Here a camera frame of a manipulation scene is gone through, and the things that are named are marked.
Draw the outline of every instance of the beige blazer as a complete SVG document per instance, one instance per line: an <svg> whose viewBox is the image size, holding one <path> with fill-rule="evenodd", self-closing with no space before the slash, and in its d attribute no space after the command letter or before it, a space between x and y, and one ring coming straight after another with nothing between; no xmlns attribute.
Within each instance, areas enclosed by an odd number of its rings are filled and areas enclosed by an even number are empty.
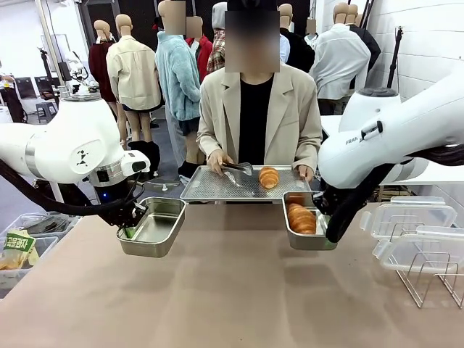
<svg viewBox="0 0 464 348"><path fill-rule="evenodd" d="M235 162L240 139L240 74L220 69L201 86L197 142L209 156L222 149ZM316 169L322 128L316 85L305 72L281 64L274 75L266 128L265 165Z"/></svg>
<svg viewBox="0 0 464 348"><path fill-rule="evenodd" d="M147 110L161 103L155 75L154 52L130 35L108 49L108 76L117 100L134 110Z"/></svg>

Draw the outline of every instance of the plaid shirt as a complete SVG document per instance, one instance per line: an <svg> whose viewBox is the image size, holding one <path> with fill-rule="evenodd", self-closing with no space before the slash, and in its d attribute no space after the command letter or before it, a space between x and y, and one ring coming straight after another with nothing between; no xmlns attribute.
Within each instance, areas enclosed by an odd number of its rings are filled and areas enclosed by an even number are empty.
<svg viewBox="0 0 464 348"><path fill-rule="evenodd" d="M225 31L223 29L215 29L215 38L212 42L212 52L208 59L207 72L219 70L225 66Z"/></svg>

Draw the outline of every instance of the gray hood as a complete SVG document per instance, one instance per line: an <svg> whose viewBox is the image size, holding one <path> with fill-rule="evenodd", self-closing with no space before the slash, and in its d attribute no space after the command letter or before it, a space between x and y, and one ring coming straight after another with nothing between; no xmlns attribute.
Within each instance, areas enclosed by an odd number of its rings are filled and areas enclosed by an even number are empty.
<svg viewBox="0 0 464 348"><path fill-rule="evenodd" d="M225 11L227 11L227 2L218 2L212 7L213 29L225 29Z"/></svg>

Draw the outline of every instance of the dark red sweater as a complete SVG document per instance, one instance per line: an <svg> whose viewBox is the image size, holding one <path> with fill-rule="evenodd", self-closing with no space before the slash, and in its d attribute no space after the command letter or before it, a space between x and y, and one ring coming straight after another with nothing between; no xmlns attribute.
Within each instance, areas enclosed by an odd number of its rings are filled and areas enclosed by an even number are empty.
<svg viewBox="0 0 464 348"><path fill-rule="evenodd" d="M194 42L194 38L187 38L187 44L189 46L192 45ZM208 72L206 70L206 66L208 65L208 59L210 58L210 54L212 51L212 43L206 36L202 36L200 38L199 42L199 55L198 55L198 61L196 64L198 65L198 72L200 74L200 83L203 82L203 79L208 75Z"/></svg>
<svg viewBox="0 0 464 348"><path fill-rule="evenodd" d="M106 102L116 102L109 83L107 53L112 42L94 43L88 53L88 67L95 81L100 85L100 95Z"/></svg>

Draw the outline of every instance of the green object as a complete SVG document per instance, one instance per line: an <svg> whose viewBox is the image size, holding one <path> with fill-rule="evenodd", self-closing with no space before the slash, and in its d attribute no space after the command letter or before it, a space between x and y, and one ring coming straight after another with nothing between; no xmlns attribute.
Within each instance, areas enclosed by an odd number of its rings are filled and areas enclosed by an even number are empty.
<svg viewBox="0 0 464 348"><path fill-rule="evenodd" d="M5 242L5 250L19 250L21 252L29 252L36 243L36 240L31 237L21 236L16 233L8 233Z"/></svg>
<svg viewBox="0 0 464 348"><path fill-rule="evenodd" d="M136 229L134 227L126 227L124 231L125 231L125 236L128 237L129 239L132 239L134 234L136 234Z"/></svg>

